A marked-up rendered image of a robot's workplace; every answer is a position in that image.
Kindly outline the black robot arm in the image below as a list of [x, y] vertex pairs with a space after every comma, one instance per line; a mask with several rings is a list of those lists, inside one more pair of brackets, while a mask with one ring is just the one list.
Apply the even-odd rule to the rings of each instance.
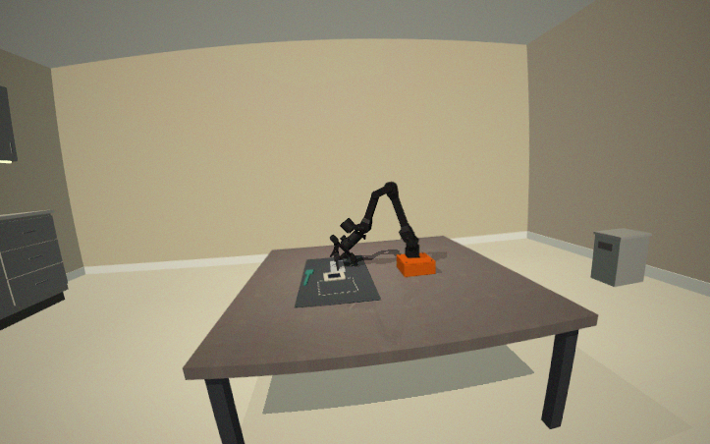
[[351, 233], [350, 237], [357, 243], [361, 238], [366, 237], [367, 232], [371, 230], [372, 227], [372, 217], [381, 195], [387, 194], [389, 199], [391, 199], [394, 209], [396, 211], [397, 217], [399, 219], [401, 230], [399, 231], [401, 239], [407, 244], [406, 247], [406, 257], [407, 258], [420, 258], [419, 256], [419, 245], [418, 238], [415, 235], [414, 230], [410, 226], [408, 219], [405, 215], [404, 209], [402, 207], [401, 201], [399, 199], [398, 185], [395, 182], [388, 182], [384, 187], [372, 192], [369, 204], [367, 206], [365, 215], [361, 220], [360, 224], [355, 224], [351, 218], [348, 218], [340, 226], [344, 229], [346, 233]]

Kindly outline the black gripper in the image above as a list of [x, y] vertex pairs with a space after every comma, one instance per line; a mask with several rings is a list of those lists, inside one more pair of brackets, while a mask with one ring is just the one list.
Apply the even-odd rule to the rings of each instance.
[[[354, 247], [355, 244], [356, 244], [356, 242], [355, 242], [350, 236], [348, 236], [342, 243], [339, 242], [338, 238], [337, 238], [335, 235], [332, 235], [332, 236], [330, 237], [330, 240], [334, 243], [334, 249], [333, 249], [333, 251], [332, 251], [330, 257], [331, 257], [331, 256], [339, 249], [339, 247], [340, 247], [344, 252], [342, 253], [342, 255], [340, 255], [340, 259], [339, 259], [339, 260], [350, 257], [350, 258], [351, 258], [351, 261], [352, 261], [353, 263], [356, 262], [356, 260], [357, 260], [356, 256], [355, 256], [352, 252], [349, 252], [349, 250], [350, 250], [352, 247]], [[342, 247], [342, 246], [343, 246], [343, 247]], [[345, 250], [345, 249], [346, 249], [346, 250]]]

